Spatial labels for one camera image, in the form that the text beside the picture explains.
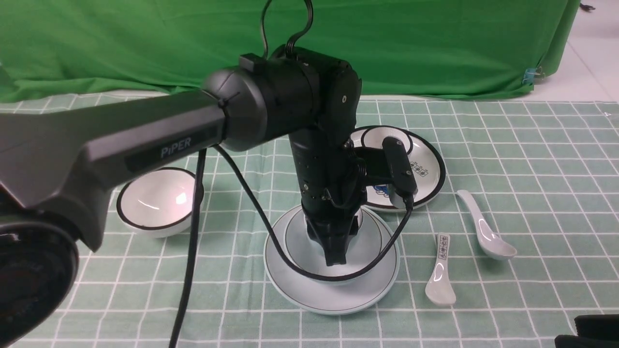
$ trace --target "white floor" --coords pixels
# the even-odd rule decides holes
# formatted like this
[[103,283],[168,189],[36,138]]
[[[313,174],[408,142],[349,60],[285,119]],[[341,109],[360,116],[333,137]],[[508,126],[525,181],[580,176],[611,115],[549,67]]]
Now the white floor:
[[559,70],[524,100],[619,102],[619,0],[583,0]]

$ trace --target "green backdrop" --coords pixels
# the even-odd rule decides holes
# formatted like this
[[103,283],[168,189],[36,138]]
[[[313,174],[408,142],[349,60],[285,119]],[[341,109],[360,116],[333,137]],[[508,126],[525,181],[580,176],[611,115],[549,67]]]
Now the green backdrop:
[[[112,89],[196,88],[261,54],[262,0],[0,0],[0,102]],[[314,0],[299,46],[349,60],[364,94],[509,98],[556,71],[578,0]],[[305,26],[274,0],[271,47]]]

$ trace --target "robotic arm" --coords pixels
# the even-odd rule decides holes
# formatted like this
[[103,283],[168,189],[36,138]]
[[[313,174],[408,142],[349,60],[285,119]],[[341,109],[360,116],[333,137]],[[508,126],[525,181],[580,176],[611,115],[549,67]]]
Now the robotic arm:
[[416,192],[397,139],[353,148],[360,92],[346,61],[282,47],[270,59],[241,56],[194,92],[53,116],[0,115],[0,347],[65,298],[76,241],[99,249],[113,188],[216,144],[245,151],[288,134],[309,236],[327,265],[345,263],[365,187],[390,184],[404,198]]

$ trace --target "grid pattern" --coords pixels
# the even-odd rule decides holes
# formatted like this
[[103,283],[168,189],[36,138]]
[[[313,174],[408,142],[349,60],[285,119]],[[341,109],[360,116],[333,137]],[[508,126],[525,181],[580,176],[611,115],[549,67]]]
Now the grid pattern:
[[[46,113],[131,97],[62,95],[0,112]],[[195,282],[181,347],[554,347],[584,313],[619,312],[619,105],[363,98],[358,125],[407,128],[435,144],[448,171],[401,237],[396,284],[374,308],[325,317],[268,284],[266,231],[224,160],[209,152]],[[272,222],[300,202],[286,138],[234,154]],[[174,166],[193,170],[190,156]],[[455,191],[469,190],[519,255],[483,255]],[[103,247],[80,246],[79,278],[61,308],[16,347],[166,347],[180,298],[188,234],[132,234],[110,202]],[[400,214],[381,214],[395,228]],[[424,288],[435,239],[451,234],[457,303]]]

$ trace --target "ceramic spoon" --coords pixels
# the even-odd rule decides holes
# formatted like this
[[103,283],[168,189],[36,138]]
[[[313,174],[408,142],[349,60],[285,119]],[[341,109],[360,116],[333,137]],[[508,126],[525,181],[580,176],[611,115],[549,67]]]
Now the ceramic spoon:
[[449,282],[447,260],[449,254],[450,237],[446,233],[439,233],[436,241],[436,263],[434,271],[426,285],[426,296],[437,306],[451,306],[456,302],[456,294]]
[[506,241],[503,241],[497,236],[488,223],[483,218],[482,212],[477,206],[475,199],[470,192],[460,189],[456,192],[458,196],[464,201],[464,204],[469,208],[470,214],[475,221],[475,229],[477,231],[477,241],[482,247],[484,253],[489,257],[496,260],[509,260],[516,256],[516,249],[509,245]]

